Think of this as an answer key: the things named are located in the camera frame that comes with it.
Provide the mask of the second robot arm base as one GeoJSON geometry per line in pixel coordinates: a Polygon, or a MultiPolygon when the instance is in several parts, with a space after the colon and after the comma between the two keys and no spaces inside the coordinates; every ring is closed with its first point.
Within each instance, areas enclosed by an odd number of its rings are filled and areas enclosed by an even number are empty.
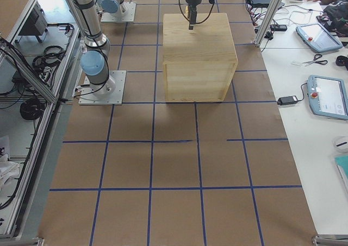
{"type": "Polygon", "coordinates": [[[127,11],[125,0],[97,0],[99,8],[110,14],[117,14],[120,12],[124,15],[127,11]]]}

